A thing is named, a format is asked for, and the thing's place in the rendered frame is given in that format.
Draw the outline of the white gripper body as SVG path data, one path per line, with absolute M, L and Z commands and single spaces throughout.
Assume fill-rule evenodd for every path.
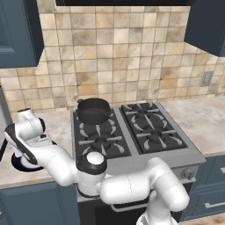
M 42 147 L 48 145 L 54 145 L 48 134 L 41 134 L 31 140 L 31 145 L 34 147 Z

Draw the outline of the black cooking pot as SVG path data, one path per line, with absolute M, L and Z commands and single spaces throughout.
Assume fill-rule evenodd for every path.
M 109 120 L 111 107 L 102 98 L 77 100 L 78 119 L 87 125 L 100 125 Z

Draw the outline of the dark blue plate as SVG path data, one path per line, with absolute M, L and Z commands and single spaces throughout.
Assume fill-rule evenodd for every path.
M 43 167 L 41 166 L 35 166 L 35 167 L 27 167 L 22 164 L 23 157 L 16 157 L 15 154 L 12 154 L 11 156 L 11 164 L 12 166 L 17 169 L 18 171 L 23 172 L 34 172 L 34 171 L 41 171 L 43 170 Z

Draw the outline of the grey fridge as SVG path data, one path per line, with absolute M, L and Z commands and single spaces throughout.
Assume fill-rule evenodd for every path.
M 8 143 L 4 136 L 4 130 L 11 123 L 11 114 L 7 106 L 2 85 L 0 84 L 0 161 L 2 160 L 6 145 Z

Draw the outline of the dark blue base cupboard door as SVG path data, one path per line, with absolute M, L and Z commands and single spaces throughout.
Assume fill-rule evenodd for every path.
M 48 182 L 1 189 L 0 225 L 80 225 L 76 187 Z

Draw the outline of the grey stove with black grates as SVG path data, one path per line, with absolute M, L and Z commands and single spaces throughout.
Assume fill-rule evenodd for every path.
M 107 159 L 107 173 L 120 175 L 141 170 L 152 157 L 162 158 L 189 191 L 198 168 L 206 159 L 159 103 L 122 105 L 110 110 L 109 120 L 87 125 L 71 113 L 73 157 L 96 150 Z M 185 169 L 195 173 L 181 177 Z M 117 208 L 148 203 L 147 200 L 115 205 Z M 116 213 L 101 200 L 81 197 L 78 201 L 81 225 L 135 225 L 146 207 Z

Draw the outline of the grey stove knob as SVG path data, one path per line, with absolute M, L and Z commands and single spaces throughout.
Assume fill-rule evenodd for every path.
M 181 177 L 191 180 L 194 177 L 195 173 L 192 169 L 185 169 L 181 172 Z

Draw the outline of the black range hood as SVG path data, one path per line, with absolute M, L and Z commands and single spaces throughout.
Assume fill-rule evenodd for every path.
M 195 0 L 54 0 L 57 6 L 192 6 Z

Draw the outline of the dark blue drawer front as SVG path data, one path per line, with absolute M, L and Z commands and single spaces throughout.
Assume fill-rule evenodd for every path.
M 180 221 L 225 213 L 225 187 L 190 192 L 190 203 L 180 216 Z
M 209 172 L 205 185 L 225 185 L 225 173 L 221 172 L 221 168 L 225 167 L 225 155 L 208 157 L 207 162 Z

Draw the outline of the dark blue wall cupboard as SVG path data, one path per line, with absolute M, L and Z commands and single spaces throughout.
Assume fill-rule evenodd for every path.
M 43 49 L 37 0 L 0 0 L 0 69 L 36 67 Z
M 225 57 L 225 0 L 195 0 L 184 42 L 218 57 Z

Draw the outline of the grey wall socket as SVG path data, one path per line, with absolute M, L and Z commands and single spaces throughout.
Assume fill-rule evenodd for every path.
M 202 77 L 200 86 L 201 87 L 208 86 L 211 83 L 212 76 L 213 76 L 213 72 L 212 71 L 205 71 L 204 75 Z

